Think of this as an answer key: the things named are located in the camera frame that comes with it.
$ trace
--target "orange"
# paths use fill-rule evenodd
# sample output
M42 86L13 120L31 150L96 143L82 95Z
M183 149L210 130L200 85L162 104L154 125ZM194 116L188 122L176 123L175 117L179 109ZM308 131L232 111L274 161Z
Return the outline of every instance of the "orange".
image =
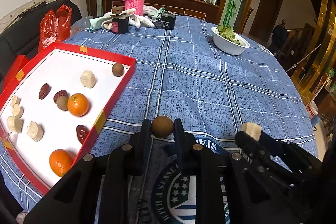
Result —
M76 93L69 97L68 110L74 116L83 116L89 110L89 106L89 101L81 93Z
M73 163L69 153L63 149L55 150L50 154L49 164L53 172L59 177L63 177L70 170Z

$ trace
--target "white food piece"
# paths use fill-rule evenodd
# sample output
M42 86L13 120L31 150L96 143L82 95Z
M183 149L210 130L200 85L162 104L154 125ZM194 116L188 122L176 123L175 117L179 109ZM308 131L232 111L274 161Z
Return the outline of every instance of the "white food piece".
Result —
M96 84L96 78L94 76L94 74L92 73L92 71L90 70L86 70L82 73L81 75L81 83L83 84L83 86L91 89L94 87L94 85Z
M9 131L14 131L14 132L21 132L22 129L22 120L18 117L15 116L9 116L7 118L7 126Z
M18 104L13 105L12 114L15 117L21 118L23 114L23 109Z
M10 102L10 106L13 107L15 104L20 104L20 98L18 98L16 95L12 97L12 100Z
M244 131L247 135L249 135L251 138L253 138L257 142L260 139L261 126L257 125L256 123L246 122L242 124L241 131Z
M30 122L27 126L27 135L31 137L35 142L38 142L43 137L43 129L36 122Z

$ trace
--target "metal screw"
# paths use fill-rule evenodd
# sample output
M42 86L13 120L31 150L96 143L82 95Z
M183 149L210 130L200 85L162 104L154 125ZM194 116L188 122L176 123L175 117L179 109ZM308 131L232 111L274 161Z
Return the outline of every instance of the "metal screw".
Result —
M258 172L265 172L265 168L260 165L260 166L257 167L257 171Z
M122 150L124 151L129 151L132 149L132 146L130 144L124 144L122 147L121 147Z
M200 151L203 149L203 145L197 143L193 145L193 150Z
M92 160L92 159L93 159L92 154L86 154L86 155L84 155L84 157L83 157L83 160L85 160L85 161L90 161L90 160Z
M241 158L242 158L241 154L239 154L239 153L233 153L233 154L231 155L231 157L232 157L234 160L241 160Z

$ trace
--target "red date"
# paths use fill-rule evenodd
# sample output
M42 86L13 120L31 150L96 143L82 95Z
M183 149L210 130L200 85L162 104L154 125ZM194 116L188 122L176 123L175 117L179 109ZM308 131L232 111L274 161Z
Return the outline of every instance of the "red date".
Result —
M47 83L45 83L40 89L39 99L43 100L48 95L49 92L50 92L50 86Z
M57 99L58 99L59 97L61 97L61 96L69 97L69 96L68 96L68 93L67 93L66 90L60 90L59 92L57 92L57 93L54 95L54 102L55 102L55 104L56 104Z
M80 124L79 126L76 127L76 132L78 140L80 141L81 144L83 144L89 133L89 130L86 128L86 126Z

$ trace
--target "plaid tablecloth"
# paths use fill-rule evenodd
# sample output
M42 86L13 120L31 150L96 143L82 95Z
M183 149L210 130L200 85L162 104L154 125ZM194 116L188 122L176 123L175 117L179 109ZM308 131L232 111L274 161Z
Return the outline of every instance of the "plaid tablecloth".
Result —
M212 26L178 16L174 30L131 27L122 35L83 30L65 41L136 58L136 71L109 115L94 155L126 143L144 118L166 115L181 118L184 129L215 152L240 152L235 133L242 123L256 122L273 138L317 156L302 100L274 56L248 38L251 48L228 55L214 45ZM195 178L179 174L172 142L173 136L152 139L145 175L130 178L130 223L194 223ZM42 195L3 146L0 170L22 207L31 210Z

